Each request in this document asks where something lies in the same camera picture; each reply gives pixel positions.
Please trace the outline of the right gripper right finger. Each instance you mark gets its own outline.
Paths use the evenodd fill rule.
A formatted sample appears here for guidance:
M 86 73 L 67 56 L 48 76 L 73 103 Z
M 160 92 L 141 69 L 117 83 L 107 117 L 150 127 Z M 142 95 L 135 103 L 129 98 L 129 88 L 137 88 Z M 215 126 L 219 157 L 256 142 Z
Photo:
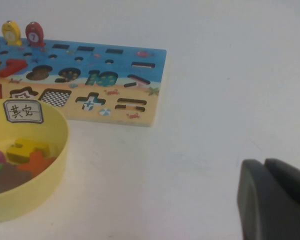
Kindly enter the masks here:
M 285 192 L 300 205 L 300 169 L 275 158 L 267 158 L 264 166 Z

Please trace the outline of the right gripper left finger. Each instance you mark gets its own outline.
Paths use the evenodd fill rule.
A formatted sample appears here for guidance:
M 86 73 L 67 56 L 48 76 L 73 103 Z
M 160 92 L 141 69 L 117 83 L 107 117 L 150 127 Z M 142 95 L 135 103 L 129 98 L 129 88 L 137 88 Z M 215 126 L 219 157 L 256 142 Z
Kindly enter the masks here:
M 241 164 L 237 206 L 243 239 L 300 240 L 300 204 L 264 163 L 246 159 Z

